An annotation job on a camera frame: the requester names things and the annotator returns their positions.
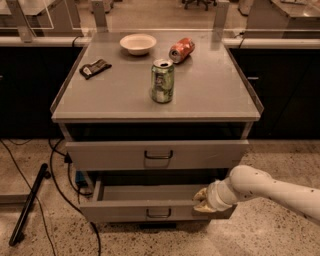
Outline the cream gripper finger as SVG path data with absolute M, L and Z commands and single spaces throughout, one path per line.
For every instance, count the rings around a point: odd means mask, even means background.
M 202 202 L 207 199 L 207 189 L 202 188 L 200 189 L 193 197 L 195 201 Z
M 213 213 L 214 212 L 214 210 L 212 208 L 210 208 L 209 206 L 201 205 L 201 204 L 194 206 L 193 209 L 195 211 L 201 212 L 201 213 Z

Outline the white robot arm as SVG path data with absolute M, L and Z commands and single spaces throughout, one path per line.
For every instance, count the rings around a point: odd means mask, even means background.
M 202 213 L 223 212 L 238 202 L 266 198 L 320 224 L 320 190 L 273 179 L 265 171 L 247 166 L 234 167 L 224 180 L 216 180 L 193 197 L 194 210 Z

